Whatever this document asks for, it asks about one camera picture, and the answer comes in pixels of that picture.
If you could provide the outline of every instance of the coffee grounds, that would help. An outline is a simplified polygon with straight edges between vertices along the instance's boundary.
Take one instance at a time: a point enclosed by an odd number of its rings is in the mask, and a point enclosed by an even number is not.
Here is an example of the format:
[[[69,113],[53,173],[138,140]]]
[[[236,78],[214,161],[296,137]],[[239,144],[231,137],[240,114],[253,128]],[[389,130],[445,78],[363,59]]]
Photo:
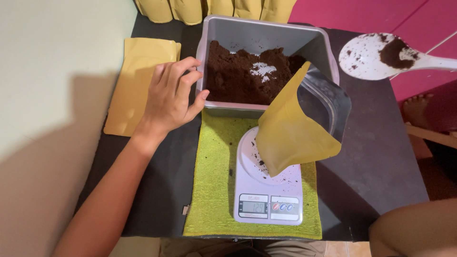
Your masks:
[[[396,69],[409,69],[414,65],[414,60],[401,60],[400,52],[405,49],[409,49],[409,46],[403,42],[399,37],[395,37],[394,40],[386,44],[384,48],[379,51],[379,57],[381,62],[388,66]],[[417,59],[417,54],[411,55],[414,59]]]
[[[244,49],[231,54],[218,41],[211,41],[206,71],[206,88],[210,91],[207,100],[270,105],[306,61],[299,55],[285,56],[283,49],[266,50],[260,56]],[[269,80],[262,82],[261,75],[251,74],[251,70],[259,69],[253,67],[255,63],[265,63],[276,70],[267,73]]]

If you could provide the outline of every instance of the metal baking pan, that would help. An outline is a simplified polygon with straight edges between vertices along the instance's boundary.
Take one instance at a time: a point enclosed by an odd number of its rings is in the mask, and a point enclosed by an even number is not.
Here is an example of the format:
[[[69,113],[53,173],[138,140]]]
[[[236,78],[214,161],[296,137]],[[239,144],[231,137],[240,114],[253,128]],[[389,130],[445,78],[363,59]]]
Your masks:
[[[203,21],[202,38],[197,48],[196,58],[203,63],[197,70],[203,72],[204,76],[197,81],[196,94],[206,86],[205,69],[212,40],[218,40],[221,46],[232,52],[245,49],[251,54],[283,47],[285,55],[299,54],[313,63],[335,84],[340,82],[338,65],[330,49],[329,37],[323,29],[209,15]],[[268,105],[206,101],[205,107],[207,113],[212,116],[259,118]]]

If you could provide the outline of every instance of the white spoon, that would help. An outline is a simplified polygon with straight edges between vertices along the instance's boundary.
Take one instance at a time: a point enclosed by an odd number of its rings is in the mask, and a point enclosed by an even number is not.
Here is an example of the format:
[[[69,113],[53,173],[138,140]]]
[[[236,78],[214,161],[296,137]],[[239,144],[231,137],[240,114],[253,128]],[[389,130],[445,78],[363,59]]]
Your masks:
[[[457,70],[457,60],[421,53],[389,33],[353,38],[341,50],[339,62],[344,72],[364,80],[380,80],[408,70]]]

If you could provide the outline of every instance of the digital kitchen scale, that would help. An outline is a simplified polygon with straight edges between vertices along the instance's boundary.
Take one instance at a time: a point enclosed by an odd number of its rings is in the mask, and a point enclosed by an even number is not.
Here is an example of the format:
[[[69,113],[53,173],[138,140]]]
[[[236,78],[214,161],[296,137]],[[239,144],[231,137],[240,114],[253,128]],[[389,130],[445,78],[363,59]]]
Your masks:
[[[241,138],[236,155],[234,218],[238,222],[300,225],[303,191],[300,165],[270,177],[255,143],[259,127]]]

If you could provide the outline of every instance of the black table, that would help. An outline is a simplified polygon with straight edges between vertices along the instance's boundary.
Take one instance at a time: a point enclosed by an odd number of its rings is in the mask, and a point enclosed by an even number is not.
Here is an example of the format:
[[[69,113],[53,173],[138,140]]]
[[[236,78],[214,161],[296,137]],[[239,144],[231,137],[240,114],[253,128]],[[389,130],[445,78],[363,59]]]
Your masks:
[[[359,35],[325,30],[337,60],[344,44]],[[154,24],[140,14],[132,31],[132,37],[180,42],[182,59],[195,56],[201,34],[201,24]],[[316,163],[323,240],[367,241],[368,227],[379,215],[428,201],[428,196],[389,80],[359,80],[340,69],[340,86],[352,101],[342,149]],[[200,125],[198,116],[160,144],[139,185],[123,236],[182,236],[182,208],[191,202]],[[128,140],[101,133],[76,210]]]

